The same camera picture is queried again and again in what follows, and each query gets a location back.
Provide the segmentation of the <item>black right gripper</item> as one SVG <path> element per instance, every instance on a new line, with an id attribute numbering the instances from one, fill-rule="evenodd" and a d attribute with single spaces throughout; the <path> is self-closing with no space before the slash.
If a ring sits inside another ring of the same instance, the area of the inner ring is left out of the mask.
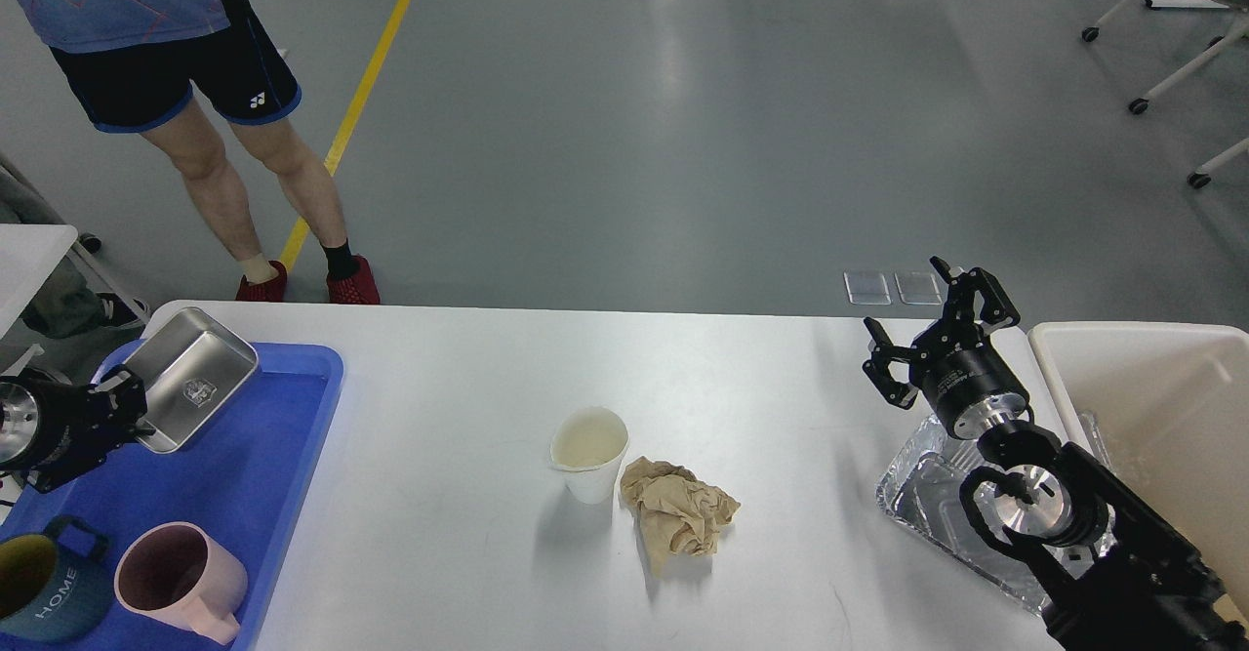
<path id="1" fill-rule="evenodd" d="M 928 349 L 892 340 L 882 322 L 866 317 L 869 357 L 863 372 L 888 405 L 909 410 L 919 392 L 953 439 L 980 439 L 990 429 L 1020 420 L 1029 411 L 1029 394 L 987 337 L 1019 325 L 1020 312 L 993 272 L 958 267 L 931 257 L 947 285 L 942 316 L 928 329 Z M 902 384 L 892 365 L 911 365 L 911 382 Z"/>

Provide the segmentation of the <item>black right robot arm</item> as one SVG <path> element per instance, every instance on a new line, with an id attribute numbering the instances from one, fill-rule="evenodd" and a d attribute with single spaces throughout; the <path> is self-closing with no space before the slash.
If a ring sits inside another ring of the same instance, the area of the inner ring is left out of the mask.
<path id="1" fill-rule="evenodd" d="M 874 317 L 863 372 L 931 417 L 881 479 L 881 509 L 1019 601 L 1065 650 L 1244 650 L 1203 554 L 1087 449 L 1035 419 L 990 334 L 1019 312 L 994 274 L 931 265 L 945 302 L 911 344 Z"/>

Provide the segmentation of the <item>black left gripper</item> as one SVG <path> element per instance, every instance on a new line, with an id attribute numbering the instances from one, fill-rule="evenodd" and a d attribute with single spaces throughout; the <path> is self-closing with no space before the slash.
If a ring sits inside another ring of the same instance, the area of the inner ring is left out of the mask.
<path id="1" fill-rule="evenodd" d="M 89 386 L 4 377 L 1 402 L 2 470 L 40 494 L 97 469 L 112 449 L 156 432 L 140 424 L 147 412 L 144 384 L 126 365 Z"/>

